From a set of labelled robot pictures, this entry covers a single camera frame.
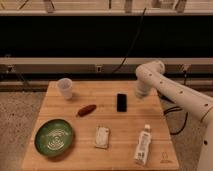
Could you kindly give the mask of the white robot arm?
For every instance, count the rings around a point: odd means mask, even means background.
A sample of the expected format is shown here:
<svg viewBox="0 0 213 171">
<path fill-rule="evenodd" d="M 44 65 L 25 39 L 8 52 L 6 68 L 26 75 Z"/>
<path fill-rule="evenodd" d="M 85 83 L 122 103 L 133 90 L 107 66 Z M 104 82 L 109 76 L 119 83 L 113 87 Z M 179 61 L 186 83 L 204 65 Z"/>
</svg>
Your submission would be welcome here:
<svg viewBox="0 0 213 171">
<path fill-rule="evenodd" d="M 202 94 L 164 76 L 165 65 L 155 60 L 139 65 L 135 93 L 138 98 L 147 96 L 155 88 L 189 114 L 206 125 L 206 133 L 197 166 L 197 171 L 213 171 L 213 97 Z"/>
</svg>

